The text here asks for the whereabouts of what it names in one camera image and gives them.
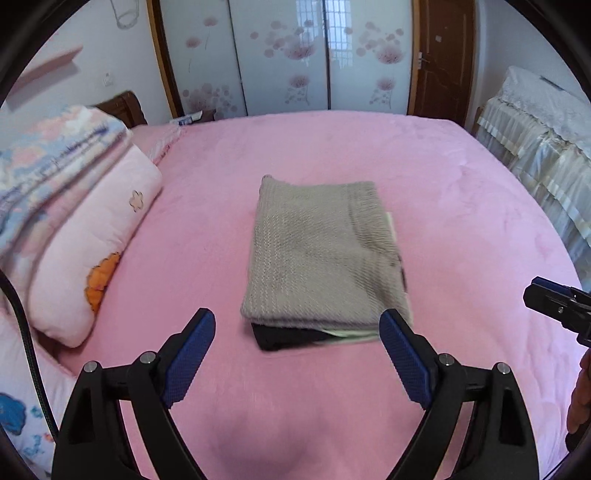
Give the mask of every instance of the wooden headboard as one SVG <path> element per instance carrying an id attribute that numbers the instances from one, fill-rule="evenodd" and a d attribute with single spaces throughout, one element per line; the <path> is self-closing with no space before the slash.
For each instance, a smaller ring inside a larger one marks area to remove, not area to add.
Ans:
<path id="1" fill-rule="evenodd" d="M 127 91 L 113 97 L 111 100 L 95 105 L 99 110 L 121 120 L 127 128 L 137 125 L 147 125 L 138 98 L 133 92 Z"/>

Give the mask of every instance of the wooden door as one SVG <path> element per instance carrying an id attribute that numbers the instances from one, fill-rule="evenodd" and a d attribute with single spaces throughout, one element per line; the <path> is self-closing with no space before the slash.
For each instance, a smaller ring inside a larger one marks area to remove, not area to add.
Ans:
<path id="1" fill-rule="evenodd" d="M 410 113 L 463 126 L 472 87 L 475 0 L 416 0 L 415 6 L 417 87 Z"/>

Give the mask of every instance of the folded towel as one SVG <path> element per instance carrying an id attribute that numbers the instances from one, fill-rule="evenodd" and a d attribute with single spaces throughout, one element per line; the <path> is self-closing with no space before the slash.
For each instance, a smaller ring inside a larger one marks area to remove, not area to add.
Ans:
<path id="1" fill-rule="evenodd" d="M 377 330 L 389 308 L 411 323 L 373 182 L 300 187 L 263 177 L 242 314 L 271 327 Z"/>

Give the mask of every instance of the wall socket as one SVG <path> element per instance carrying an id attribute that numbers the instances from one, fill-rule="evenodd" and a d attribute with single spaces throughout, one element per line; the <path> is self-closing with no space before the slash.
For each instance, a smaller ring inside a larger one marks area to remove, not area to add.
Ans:
<path id="1" fill-rule="evenodd" d="M 103 85 L 105 85 L 106 87 L 109 87 L 111 85 L 113 85 L 114 79 L 113 79 L 113 74 L 111 72 L 107 72 L 103 75 Z"/>

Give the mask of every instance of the wooden frame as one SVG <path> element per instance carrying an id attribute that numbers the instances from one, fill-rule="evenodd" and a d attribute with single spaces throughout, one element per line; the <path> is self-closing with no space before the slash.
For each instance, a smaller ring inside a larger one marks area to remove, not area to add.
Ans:
<path id="1" fill-rule="evenodd" d="M 421 6 L 420 0 L 413 0 L 413 62 L 411 65 L 410 92 L 407 115 L 414 115 L 418 88 L 418 53 L 421 51 Z"/>
<path id="2" fill-rule="evenodd" d="M 181 97 L 178 94 L 177 81 L 174 78 L 173 65 L 170 61 L 168 45 L 166 44 L 160 0 L 147 0 L 147 4 L 152 41 L 154 42 L 154 51 L 158 60 L 162 84 L 168 100 L 168 106 L 170 107 L 170 113 L 173 118 L 178 118 L 184 115 L 184 109 Z"/>
<path id="3" fill-rule="evenodd" d="M 121 120 L 127 128 L 147 125 L 141 105 L 133 92 L 123 92 L 106 102 L 95 105 L 99 110 Z"/>

